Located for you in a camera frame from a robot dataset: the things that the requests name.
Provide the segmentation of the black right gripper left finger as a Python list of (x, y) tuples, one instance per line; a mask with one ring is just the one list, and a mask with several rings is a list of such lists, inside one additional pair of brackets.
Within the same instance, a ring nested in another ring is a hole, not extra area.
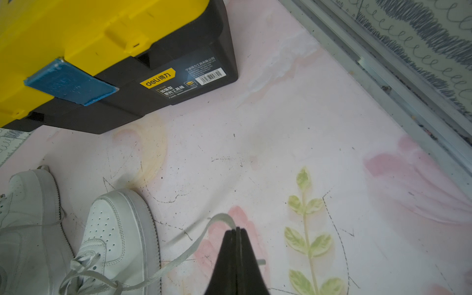
[(236, 295), (236, 230), (226, 231), (204, 295)]

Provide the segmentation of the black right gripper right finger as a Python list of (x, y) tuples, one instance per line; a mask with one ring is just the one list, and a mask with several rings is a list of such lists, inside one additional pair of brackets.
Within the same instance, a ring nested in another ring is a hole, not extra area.
[(237, 295), (269, 295), (247, 231), (236, 228)]

